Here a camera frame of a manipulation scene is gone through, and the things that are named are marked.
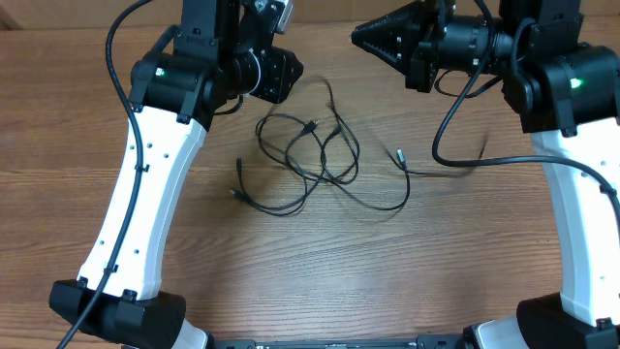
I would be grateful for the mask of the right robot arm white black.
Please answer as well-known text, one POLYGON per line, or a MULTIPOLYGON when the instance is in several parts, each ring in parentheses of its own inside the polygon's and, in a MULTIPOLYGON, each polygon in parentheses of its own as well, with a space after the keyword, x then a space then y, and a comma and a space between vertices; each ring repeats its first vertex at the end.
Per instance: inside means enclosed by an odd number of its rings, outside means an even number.
POLYGON ((502 83, 542 165, 562 259, 557 293, 522 301, 511 316, 457 335, 419 336, 417 348, 615 348, 619 344, 619 58, 579 38, 576 1, 415 1, 358 26, 355 46, 400 72, 410 89, 438 90, 447 72, 468 75, 457 102, 502 83))

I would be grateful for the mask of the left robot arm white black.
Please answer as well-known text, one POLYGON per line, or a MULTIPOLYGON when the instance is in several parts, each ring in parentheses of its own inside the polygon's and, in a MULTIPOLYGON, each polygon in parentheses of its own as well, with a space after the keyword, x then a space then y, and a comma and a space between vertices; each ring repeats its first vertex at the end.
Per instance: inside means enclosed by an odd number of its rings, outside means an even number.
POLYGON ((119 99, 128 114, 124 158, 97 240, 77 277, 56 281, 50 308, 86 333, 131 348, 209 348, 212 336, 164 292, 167 236, 183 182, 212 119, 251 95, 285 101, 302 75, 273 45, 290 1, 187 1, 133 67, 119 99))

